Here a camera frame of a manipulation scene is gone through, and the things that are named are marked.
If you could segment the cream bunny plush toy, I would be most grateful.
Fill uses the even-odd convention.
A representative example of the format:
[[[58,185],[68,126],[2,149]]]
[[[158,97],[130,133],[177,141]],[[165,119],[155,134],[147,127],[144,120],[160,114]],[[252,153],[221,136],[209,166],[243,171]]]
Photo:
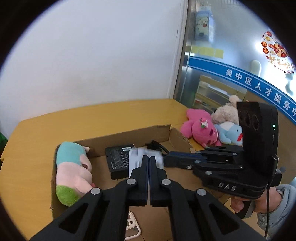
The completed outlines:
[[[241,102],[240,98],[236,95],[229,97],[229,102],[223,106],[218,107],[212,114],[212,122],[214,124],[221,124],[230,121],[236,125],[239,124],[239,117],[237,111],[237,102]]]

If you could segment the pink pig plush toy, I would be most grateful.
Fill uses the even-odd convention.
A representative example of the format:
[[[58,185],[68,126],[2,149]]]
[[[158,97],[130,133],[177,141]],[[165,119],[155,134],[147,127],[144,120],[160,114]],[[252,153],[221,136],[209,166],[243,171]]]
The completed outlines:
[[[89,147],[63,142],[56,152],[56,196],[69,207],[95,187]]]

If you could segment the blue elephant plush toy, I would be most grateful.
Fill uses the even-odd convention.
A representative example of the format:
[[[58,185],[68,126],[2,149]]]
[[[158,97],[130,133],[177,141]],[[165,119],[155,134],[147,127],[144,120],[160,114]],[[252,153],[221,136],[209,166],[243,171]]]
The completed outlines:
[[[233,122],[226,121],[220,124],[215,124],[215,128],[219,134],[219,141],[222,144],[242,146],[242,128]]]

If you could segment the shallow cardboard box tray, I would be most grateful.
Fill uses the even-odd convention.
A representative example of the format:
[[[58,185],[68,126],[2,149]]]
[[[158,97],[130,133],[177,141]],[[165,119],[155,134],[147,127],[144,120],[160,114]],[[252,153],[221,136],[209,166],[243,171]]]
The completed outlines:
[[[52,220],[58,218],[68,207],[63,205],[56,195],[56,154],[61,141],[55,144],[55,149],[51,148],[53,154],[53,171],[51,178],[52,192]],[[89,147],[86,153],[92,165],[92,183],[102,190],[113,188],[120,181],[130,176],[129,152],[131,148],[146,149],[146,146],[156,141],[169,151],[191,153],[194,148],[187,138],[172,128],[171,125],[149,126],[137,130],[115,133],[112,135],[88,138],[80,141],[73,141],[81,146]],[[179,168],[165,168],[169,179],[180,183],[185,189],[195,191],[198,188],[206,189],[222,204],[228,200],[228,196],[218,191],[205,188],[201,180],[194,176],[190,170]],[[171,230],[171,220],[167,207],[130,207],[130,211],[135,215],[142,233],[132,240],[176,240]]]

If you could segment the black sunglasses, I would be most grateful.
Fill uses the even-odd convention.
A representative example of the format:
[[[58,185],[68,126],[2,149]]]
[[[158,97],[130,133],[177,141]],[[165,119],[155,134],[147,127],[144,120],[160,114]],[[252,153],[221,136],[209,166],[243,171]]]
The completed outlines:
[[[159,151],[162,155],[168,154],[170,151],[166,149],[162,144],[159,142],[152,140],[150,143],[146,144],[146,148],[148,150]]]

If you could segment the pink bear plush toy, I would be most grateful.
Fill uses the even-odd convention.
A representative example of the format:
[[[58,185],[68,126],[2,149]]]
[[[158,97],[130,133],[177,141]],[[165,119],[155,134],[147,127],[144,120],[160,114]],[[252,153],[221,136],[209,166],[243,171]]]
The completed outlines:
[[[203,148],[222,146],[210,113],[203,109],[190,108],[186,111],[186,115],[188,120],[180,128],[184,137],[193,138]]]

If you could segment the black product box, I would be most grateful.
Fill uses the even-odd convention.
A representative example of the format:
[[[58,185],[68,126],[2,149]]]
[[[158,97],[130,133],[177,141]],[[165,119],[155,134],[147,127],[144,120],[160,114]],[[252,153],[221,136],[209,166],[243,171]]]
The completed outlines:
[[[105,149],[105,157],[112,180],[128,177],[129,152],[134,145],[108,147]]]

